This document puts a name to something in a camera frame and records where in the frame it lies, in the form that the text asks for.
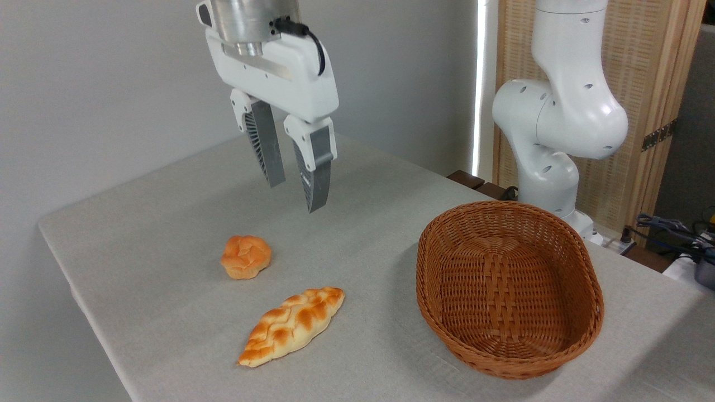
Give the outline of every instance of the bamboo panel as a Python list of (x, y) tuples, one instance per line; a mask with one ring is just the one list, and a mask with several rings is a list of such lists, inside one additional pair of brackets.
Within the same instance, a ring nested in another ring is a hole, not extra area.
[[(696, 13), (702, 12), (704, 2), (611, 0), (608, 4), (603, 70), (628, 115), (628, 136), (607, 160), (574, 158), (574, 162), (581, 173), (577, 208), (612, 230), (620, 231), (636, 210), (651, 204), (651, 212), (654, 208), (653, 192), (660, 185), (669, 142), (649, 152), (641, 152), (641, 147), (646, 135), (677, 115), (697, 35)], [(531, 56), (534, 1), (501, 3), (498, 85), (509, 79), (546, 79)], [(502, 187), (518, 185), (508, 141), (498, 130), (496, 135), (495, 180)]]
[[(664, 97), (666, 99), (666, 104), (663, 108), (661, 116), (662, 124), (675, 119), (678, 115), (678, 111), (680, 110), (680, 105), (683, 100), (683, 91), (685, 90), (685, 83), (690, 70), (690, 63), (693, 59), (693, 52), (695, 50), (694, 44), (700, 30), (700, 18), (702, 16), (702, 10), (705, 8), (705, 1), (706, 0), (691, 1), (687, 9), (683, 33), (681, 35), (677, 56), (674, 61), (674, 71), (671, 85), (668, 88), (667, 96)], [(649, 182), (646, 186), (646, 191), (643, 194), (643, 204), (641, 206), (641, 210), (644, 212), (653, 213), (656, 208), (656, 202), (661, 188), (661, 181), (663, 179), (663, 172), (665, 171), (670, 145), (670, 138), (656, 145), (656, 151), (654, 152), (653, 162), (650, 169), (651, 174)]]

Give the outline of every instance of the basket rim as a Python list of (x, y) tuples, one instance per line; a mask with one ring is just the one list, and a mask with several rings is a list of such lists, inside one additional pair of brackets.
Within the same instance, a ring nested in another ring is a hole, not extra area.
[(564, 222), (561, 218), (556, 217), (554, 214), (551, 214), (549, 211), (543, 210), (539, 207), (529, 205), (523, 202), (517, 202), (517, 201), (477, 201), (477, 202), (469, 202), (467, 204), (462, 204), (458, 205), (456, 207), (450, 208), (449, 210), (446, 210), (445, 212), (442, 212), (439, 214), (437, 217), (435, 217), (430, 223), (425, 227), (424, 231), (422, 232), (422, 235), (420, 236), (420, 241), (418, 244), (422, 244), (424, 241), (424, 238), (426, 238), (427, 233), (429, 229), (437, 225), (438, 221), (440, 218), (447, 217), (449, 215), (452, 215), (456, 213), (457, 211), (463, 211), (464, 209), (472, 209), (472, 210), (477, 210), (480, 208), (485, 208), (485, 207), (492, 207), (494, 205), (498, 205), (499, 207), (508, 207), (508, 208), (516, 208), (520, 209), (522, 211), (527, 211), (529, 214), (539, 214), (542, 215), (542, 217), (545, 217), (547, 220), (549, 220), (551, 223), (555, 224), (557, 227), (563, 229), (566, 233), (568, 233), (568, 241), (572, 244), (575, 245), (575, 249), (578, 251), (578, 256), (580, 257), (580, 261), (583, 263), (581, 267), (586, 271), (588, 274), (588, 278), (590, 279), (591, 286), (589, 287), (590, 290), (590, 296), (591, 300), (595, 302), (597, 311), (596, 314), (592, 317), (591, 322), (589, 323), (588, 330), (584, 332), (584, 334), (574, 343), (572, 343), (567, 349), (561, 350), (557, 353), (548, 355), (548, 356), (539, 356), (539, 357), (534, 357), (534, 358), (505, 358), (502, 356), (497, 356), (493, 355), (491, 353), (484, 352), (482, 350), (479, 350), (477, 348), (474, 348), (471, 345), (468, 345), (465, 343), (463, 340), (452, 334), (439, 320), (435, 319), (435, 316), (433, 315), (433, 312), (430, 310), (428, 307), (426, 301), (425, 301), (425, 295), (424, 295), (424, 282), (421, 279), (419, 272), (420, 272), (420, 266), (417, 266), (417, 299), (418, 299), (418, 305), (420, 306), (420, 312), (423, 314), (423, 317), (425, 320), (428, 322), (428, 325), (437, 333), (437, 335), (445, 341), (445, 338), (447, 338), (449, 341), (456, 343), (459, 345), (461, 348), (464, 350), (468, 351), (469, 353), (472, 353), (473, 355), (477, 355), (479, 358), (482, 358), (484, 360), (488, 361), (498, 361), (500, 363), (511, 363), (512, 365), (519, 366), (522, 364), (532, 364), (532, 363), (541, 363), (541, 362), (556, 362), (560, 361), (561, 363), (566, 363), (567, 361), (573, 360), (580, 354), (582, 354), (586, 349), (588, 349), (591, 344), (596, 340), (596, 336), (601, 332), (601, 327), (603, 325), (603, 317), (605, 313), (605, 308), (603, 305), (603, 293), (601, 292), (601, 286), (598, 284), (598, 280), (596, 278), (596, 273), (593, 270), (593, 264), (591, 262), (591, 258), (588, 255), (588, 251), (586, 249), (586, 246), (583, 243), (583, 239), (581, 239), (581, 236), (578, 235), (578, 233), (566, 222)]

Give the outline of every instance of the white wall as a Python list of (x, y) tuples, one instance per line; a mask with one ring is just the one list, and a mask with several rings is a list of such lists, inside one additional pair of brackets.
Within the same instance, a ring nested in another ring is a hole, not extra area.
[[(0, 2), (0, 401), (128, 399), (36, 224), (237, 134), (194, 4)], [(471, 2), (300, 6), (330, 53), (338, 132), (468, 170)]]

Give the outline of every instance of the braided bread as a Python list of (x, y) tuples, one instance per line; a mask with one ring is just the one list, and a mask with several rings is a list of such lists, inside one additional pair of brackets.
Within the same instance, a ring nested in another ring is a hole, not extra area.
[(327, 328), (344, 298), (341, 289), (329, 286), (289, 297), (261, 317), (238, 364), (260, 366), (306, 346)]

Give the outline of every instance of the knotted bread roll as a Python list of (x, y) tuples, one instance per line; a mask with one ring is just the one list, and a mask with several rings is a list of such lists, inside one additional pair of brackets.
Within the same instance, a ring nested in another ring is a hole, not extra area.
[(271, 249), (260, 237), (233, 236), (226, 242), (221, 265), (234, 279), (250, 279), (270, 264)]

